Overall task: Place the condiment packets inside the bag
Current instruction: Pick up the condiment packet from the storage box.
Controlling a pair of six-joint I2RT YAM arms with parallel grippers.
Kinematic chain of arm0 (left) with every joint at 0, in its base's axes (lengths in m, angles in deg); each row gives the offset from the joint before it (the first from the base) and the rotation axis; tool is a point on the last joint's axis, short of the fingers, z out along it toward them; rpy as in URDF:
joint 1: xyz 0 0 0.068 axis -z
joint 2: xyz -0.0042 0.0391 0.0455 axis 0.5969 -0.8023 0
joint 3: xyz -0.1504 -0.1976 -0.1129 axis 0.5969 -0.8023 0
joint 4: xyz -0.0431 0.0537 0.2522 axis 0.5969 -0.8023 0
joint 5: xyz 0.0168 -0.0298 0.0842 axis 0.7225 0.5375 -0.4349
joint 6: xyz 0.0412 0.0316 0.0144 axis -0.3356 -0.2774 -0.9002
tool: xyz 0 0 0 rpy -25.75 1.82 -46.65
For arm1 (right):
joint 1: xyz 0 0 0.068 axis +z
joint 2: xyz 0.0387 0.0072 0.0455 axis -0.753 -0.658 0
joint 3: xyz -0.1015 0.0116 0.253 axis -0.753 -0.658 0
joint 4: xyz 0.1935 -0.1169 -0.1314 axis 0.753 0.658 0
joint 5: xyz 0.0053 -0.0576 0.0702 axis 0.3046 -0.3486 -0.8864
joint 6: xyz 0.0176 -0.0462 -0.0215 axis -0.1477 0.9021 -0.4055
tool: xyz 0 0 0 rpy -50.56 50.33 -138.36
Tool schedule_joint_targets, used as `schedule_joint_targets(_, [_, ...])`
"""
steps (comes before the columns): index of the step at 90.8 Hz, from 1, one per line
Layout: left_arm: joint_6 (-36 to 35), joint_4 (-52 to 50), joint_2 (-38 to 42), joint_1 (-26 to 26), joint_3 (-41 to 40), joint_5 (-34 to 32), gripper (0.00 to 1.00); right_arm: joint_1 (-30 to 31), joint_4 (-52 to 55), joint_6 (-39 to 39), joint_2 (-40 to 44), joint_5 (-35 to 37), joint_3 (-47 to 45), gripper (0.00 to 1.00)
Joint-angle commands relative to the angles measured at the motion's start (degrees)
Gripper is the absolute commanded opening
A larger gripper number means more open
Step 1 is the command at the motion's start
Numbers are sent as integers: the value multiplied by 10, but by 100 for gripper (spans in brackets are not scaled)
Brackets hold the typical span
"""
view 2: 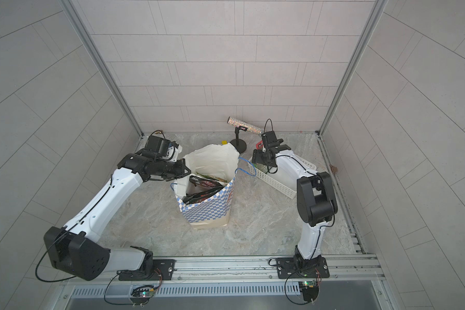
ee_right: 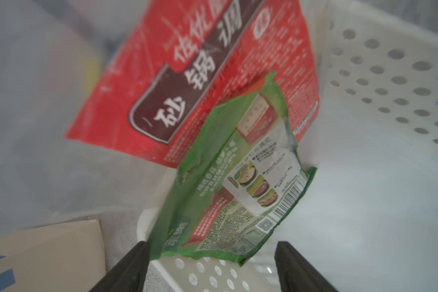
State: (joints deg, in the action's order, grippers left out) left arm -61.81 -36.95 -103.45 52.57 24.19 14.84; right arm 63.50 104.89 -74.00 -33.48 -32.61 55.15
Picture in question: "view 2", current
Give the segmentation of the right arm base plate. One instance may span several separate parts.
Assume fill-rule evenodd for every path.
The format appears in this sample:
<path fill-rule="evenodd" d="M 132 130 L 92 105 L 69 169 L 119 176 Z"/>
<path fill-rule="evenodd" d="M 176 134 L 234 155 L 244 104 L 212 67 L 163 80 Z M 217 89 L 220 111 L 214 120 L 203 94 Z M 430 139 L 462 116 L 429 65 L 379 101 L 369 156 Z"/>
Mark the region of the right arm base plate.
<path fill-rule="evenodd" d="M 275 258 L 273 267 L 279 279 L 295 278 L 329 278 L 330 273 L 326 259 L 319 255 L 311 260 L 303 258 Z"/>

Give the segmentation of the red condiment packet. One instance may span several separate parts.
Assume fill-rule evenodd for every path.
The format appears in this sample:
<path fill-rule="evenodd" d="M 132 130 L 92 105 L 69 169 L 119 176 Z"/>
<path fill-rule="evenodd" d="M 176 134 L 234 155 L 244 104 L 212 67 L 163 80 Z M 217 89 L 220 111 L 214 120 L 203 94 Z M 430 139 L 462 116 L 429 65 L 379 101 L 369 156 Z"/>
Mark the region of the red condiment packet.
<path fill-rule="evenodd" d="M 256 144 L 256 150 L 262 151 L 263 148 L 264 148 L 264 145 L 263 145 L 263 142 L 262 142 L 262 141 L 260 141 L 260 142 L 258 142 L 258 143 Z"/>

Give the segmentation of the dark fish seasoning packet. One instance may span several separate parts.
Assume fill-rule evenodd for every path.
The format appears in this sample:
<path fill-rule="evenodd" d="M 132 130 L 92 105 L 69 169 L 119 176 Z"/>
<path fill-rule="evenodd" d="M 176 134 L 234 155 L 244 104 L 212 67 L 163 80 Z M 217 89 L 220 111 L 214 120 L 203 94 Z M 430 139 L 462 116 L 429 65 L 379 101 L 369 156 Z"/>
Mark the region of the dark fish seasoning packet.
<path fill-rule="evenodd" d="M 184 204 L 198 204 L 214 196 L 225 186 L 226 183 L 222 179 L 192 174 L 189 177 L 189 185 L 182 201 Z"/>

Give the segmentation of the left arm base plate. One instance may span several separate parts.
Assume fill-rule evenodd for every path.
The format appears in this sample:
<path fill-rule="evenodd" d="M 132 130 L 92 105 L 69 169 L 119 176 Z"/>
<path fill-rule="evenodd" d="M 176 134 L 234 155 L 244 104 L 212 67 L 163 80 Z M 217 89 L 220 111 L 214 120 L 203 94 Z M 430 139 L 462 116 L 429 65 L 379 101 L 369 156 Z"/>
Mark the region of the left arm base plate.
<path fill-rule="evenodd" d="M 176 261 L 172 259 L 157 259 L 144 262 L 143 266 L 136 271 L 120 271 L 119 281 L 169 281 L 173 277 Z"/>

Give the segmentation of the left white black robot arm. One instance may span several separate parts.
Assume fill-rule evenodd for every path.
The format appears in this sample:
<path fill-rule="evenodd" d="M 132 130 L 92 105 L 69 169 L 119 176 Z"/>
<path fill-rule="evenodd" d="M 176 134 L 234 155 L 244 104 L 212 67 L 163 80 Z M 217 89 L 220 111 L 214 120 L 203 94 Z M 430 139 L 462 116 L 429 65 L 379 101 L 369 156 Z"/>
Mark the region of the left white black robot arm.
<path fill-rule="evenodd" d="M 103 231 L 126 199 L 148 181 L 172 181 L 191 174 L 184 159 L 128 154 L 120 161 L 101 191 L 63 227 L 51 227 L 44 235 L 45 256 L 54 269 L 71 278 L 91 281 L 104 272 L 116 272 L 124 280 L 148 280 L 157 274 L 153 253 L 142 247 L 109 249 L 98 244 Z"/>

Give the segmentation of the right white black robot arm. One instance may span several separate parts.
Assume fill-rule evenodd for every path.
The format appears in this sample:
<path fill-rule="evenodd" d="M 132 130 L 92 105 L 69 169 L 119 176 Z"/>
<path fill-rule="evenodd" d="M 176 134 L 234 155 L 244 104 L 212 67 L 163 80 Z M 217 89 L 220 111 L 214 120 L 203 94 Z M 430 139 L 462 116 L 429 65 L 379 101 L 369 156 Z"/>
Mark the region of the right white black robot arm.
<path fill-rule="evenodd" d="M 338 213 L 331 176 L 306 164 L 274 131 L 262 133 L 261 138 L 262 148 L 253 151 L 251 162 L 265 167 L 268 176 L 296 192 L 297 211 L 304 226 L 294 264 L 297 271 L 309 271 L 321 265 L 322 239 Z"/>

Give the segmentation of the white perforated plastic basket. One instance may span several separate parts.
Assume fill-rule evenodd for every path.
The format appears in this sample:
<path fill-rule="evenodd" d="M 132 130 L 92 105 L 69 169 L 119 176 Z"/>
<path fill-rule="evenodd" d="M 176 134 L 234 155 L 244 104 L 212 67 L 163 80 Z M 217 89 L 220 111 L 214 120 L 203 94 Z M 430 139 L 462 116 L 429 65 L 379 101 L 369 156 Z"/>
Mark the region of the white perforated plastic basket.
<path fill-rule="evenodd" d="M 282 151 L 276 155 L 277 167 L 267 169 L 262 164 L 249 166 L 250 172 L 288 198 L 297 194 L 297 180 L 317 173 L 317 166 L 293 151 Z"/>

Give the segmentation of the blue checkered paper bag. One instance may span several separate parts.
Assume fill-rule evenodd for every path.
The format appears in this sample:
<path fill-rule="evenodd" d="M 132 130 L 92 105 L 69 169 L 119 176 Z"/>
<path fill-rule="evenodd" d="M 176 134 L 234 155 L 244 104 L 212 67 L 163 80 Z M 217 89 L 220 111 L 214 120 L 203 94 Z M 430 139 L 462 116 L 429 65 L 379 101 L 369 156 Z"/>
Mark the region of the blue checkered paper bag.
<path fill-rule="evenodd" d="M 174 191 L 178 207 L 193 229 L 226 226 L 241 160 L 236 147 L 207 145 L 183 157 L 191 174 L 175 180 Z"/>

